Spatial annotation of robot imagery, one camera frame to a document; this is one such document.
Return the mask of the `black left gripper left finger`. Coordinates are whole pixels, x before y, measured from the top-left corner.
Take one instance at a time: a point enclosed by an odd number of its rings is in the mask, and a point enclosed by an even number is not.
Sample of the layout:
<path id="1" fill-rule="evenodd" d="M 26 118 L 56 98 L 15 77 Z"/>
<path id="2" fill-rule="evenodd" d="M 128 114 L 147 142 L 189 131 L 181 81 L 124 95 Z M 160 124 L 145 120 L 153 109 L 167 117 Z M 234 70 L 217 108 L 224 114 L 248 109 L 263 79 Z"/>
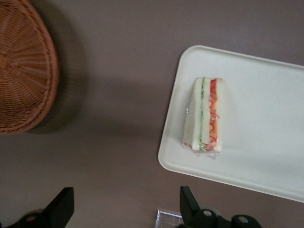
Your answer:
<path id="1" fill-rule="evenodd" d="M 74 188 L 65 187 L 42 211 L 30 212 L 9 227 L 65 228 L 74 214 L 74 209 Z"/>

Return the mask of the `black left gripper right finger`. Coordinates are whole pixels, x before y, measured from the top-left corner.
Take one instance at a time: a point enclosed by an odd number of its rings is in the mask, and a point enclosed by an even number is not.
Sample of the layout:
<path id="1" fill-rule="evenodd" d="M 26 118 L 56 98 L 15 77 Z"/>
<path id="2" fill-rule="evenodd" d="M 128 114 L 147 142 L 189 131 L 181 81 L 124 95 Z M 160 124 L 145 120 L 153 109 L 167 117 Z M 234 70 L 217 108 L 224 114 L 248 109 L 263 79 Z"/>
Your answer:
<path id="1" fill-rule="evenodd" d="M 238 214 L 227 220 L 218 211 L 201 208 L 188 186 L 180 187 L 180 228 L 260 228 L 259 222 L 248 215 Z"/>

